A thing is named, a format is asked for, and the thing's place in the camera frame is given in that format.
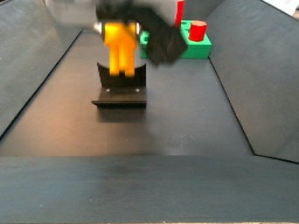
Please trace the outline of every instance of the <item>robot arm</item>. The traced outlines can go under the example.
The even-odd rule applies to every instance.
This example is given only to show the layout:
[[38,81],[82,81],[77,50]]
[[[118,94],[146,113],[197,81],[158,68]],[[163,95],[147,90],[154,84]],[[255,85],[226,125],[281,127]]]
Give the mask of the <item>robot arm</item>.
[[157,66],[161,63],[174,63],[187,49],[179,29],[167,24],[151,6],[134,5],[133,2],[126,0],[117,4],[109,0],[102,1],[98,5],[98,20],[118,19],[125,23],[137,21],[150,33],[146,48],[149,59]]
[[150,32],[149,59],[158,66],[174,63],[187,45],[181,31],[174,27],[178,0],[46,0],[54,18],[83,28],[94,28],[103,20],[135,21]]

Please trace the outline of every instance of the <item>green base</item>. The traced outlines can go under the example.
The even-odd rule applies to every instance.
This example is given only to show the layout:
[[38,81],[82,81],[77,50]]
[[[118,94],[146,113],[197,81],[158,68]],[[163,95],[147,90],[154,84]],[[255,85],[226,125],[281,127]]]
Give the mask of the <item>green base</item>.
[[[190,37],[190,29],[191,29],[191,20],[182,21],[182,35],[185,37],[186,43],[189,44],[187,51],[182,54],[182,59],[207,59],[211,55],[211,41],[207,35],[205,35],[205,39],[201,42],[191,41]],[[149,40],[149,32],[143,32],[141,36],[141,45],[146,48]],[[147,59],[146,51],[141,50],[142,59]]]

